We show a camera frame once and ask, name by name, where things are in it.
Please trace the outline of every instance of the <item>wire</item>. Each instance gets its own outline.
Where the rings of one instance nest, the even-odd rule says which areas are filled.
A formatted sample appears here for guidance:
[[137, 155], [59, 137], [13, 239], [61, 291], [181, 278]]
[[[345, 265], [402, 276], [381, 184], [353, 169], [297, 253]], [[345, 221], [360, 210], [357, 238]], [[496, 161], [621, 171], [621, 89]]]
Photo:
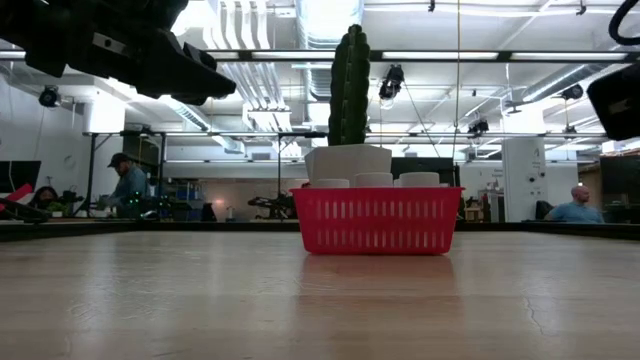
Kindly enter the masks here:
[[38, 151], [40, 151], [40, 139], [42, 138], [42, 128], [44, 127], [44, 109], [45, 107], [42, 107], [42, 118], [40, 119], [40, 129], [38, 129], [38, 138], [36, 139], [36, 151], [33, 154], [33, 159], [37, 160], [38, 159]]
[[13, 161], [9, 161], [9, 182], [11, 183], [11, 189], [13, 192], [16, 192], [16, 185], [13, 183], [13, 172], [11, 171], [11, 166], [13, 165]]
[[454, 169], [453, 174], [453, 185], [458, 186], [456, 184], [456, 176], [455, 176], [455, 167], [456, 167], [456, 140], [458, 137], [458, 128], [460, 123], [458, 122], [458, 116], [460, 115], [460, 48], [462, 47], [462, 26], [460, 24], [460, 0], [458, 0], [458, 66], [456, 69], [456, 117], [453, 119], [453, 151], [451, 154], [451, 163], [452, 168]]
[[622, 24], [622, 20], [629, 14], [631, 8], [633, 8], [640, 0], [625, 0], [625, 2], [620, 5], [618, 11], [613, 14], [611, 17], [611, 22], [609, 23], [609, 36], [613, 40], [615, 40], [618, 44], [623, 46], [635, 46], [640, 45], [640, 37], [628, 38], [620, 35], [620, 24]]
[[433, 150], [436, 151], [436, 155], [438, 155], [438, 157], [440, 157], [440, 153], [438, 152], [438, 148], [436, 147], [436, 144], [433, 142], [433, 139], [431, 139], [431, 135], [429, 135], [429, 130], [427, 130], [427, 127], [424, 125], [424, 121], [422, 121], [422, 116], [420, 116], [420, 112], [418, 111], [418, 108], [416, 107], [416, 103], [413, 101], [413, 96], [411, 96], [411, 91], [409, 91], [409, 87], [407, 86], [406, 82], [402, 82], [404, 84], [405, 89], [407, 89], [407, 95], [409, 95], [409, 100], [411, 100], [411, 105], [413, 105], [413, 110], [416, 112], [416, 115], [418, 116], [418, 120], [420, 121], [420, 125], [422, 125], [422, 128], [424, 129], [425, 134], [427, 134], [427, 137], [429, 138], [429, 142], [431, 143], [431, 146], [433, 146]]

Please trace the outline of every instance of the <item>white pot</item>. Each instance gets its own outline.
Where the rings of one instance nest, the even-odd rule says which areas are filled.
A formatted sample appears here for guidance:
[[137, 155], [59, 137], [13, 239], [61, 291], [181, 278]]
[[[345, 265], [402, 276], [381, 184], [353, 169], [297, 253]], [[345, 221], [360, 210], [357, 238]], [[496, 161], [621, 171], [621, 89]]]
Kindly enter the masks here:
[[365, 144], [315, 148], [304, 160], [312, 187], [320, 179], [355, 184], [357, 174], [391, 172], [391, 150]]

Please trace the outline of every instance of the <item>man wearing cap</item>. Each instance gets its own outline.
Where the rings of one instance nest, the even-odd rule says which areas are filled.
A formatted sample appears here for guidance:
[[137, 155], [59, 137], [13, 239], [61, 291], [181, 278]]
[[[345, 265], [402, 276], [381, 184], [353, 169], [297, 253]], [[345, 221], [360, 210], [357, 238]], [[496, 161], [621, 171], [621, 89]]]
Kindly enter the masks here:
[[123, 212], [127, 198], [136, 193], [140, 196], [147, 195], [147, 175], [123, 153], [113, 155], [109, 167], [114, 168], [120, 176], [116, 190], [109, 197], [109, 203], [118, 207], [118, 214], [125, 216]]

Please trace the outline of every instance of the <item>green cactus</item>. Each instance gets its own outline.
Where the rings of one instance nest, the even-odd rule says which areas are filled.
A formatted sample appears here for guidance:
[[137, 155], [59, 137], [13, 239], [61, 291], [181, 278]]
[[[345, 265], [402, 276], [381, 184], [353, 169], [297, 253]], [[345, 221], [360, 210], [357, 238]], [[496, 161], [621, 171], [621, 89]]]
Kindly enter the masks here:
[[352, 25], [336, 48], [331, 66], [329, 145], [363, 144], [369, 105], [369, 54], [367, 35]]

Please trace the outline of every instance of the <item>red object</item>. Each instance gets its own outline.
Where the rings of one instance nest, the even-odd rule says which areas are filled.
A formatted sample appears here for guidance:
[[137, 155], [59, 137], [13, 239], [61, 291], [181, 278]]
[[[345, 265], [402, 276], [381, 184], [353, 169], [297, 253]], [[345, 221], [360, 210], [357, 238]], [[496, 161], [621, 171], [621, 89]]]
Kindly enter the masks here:
[[[33, 187], [31, 187], [31, 185], [29, 184], [24, 184], [14, 193], [9, 194], [9, 196], [7, 196], [5, 199], [9, 201], [20, 201], [20, 199], [31, 194], [31, 192], [33, 192]], [[0, 204], [0, 211], [4, 211], [4, 205], [2, 204]]]
[[293, 189], [314, 254], [444, 254], [463, 188]]

